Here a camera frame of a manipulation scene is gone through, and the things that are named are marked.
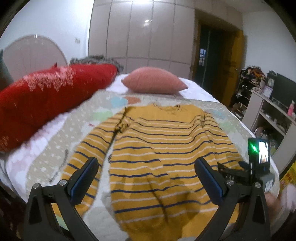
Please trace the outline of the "person's right hand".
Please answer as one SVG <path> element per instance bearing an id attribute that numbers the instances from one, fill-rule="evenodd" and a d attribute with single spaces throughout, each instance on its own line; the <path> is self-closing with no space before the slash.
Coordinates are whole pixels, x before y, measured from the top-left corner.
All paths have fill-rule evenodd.
<path id="1" fill-rule="evenodd" d="M 264 195 L 268 207 L 271 234 L 273 235 L 280 228 L 284 209 L 281 205 L 281 201 L 274 197 L 270 192 L 266 192 Z"/>

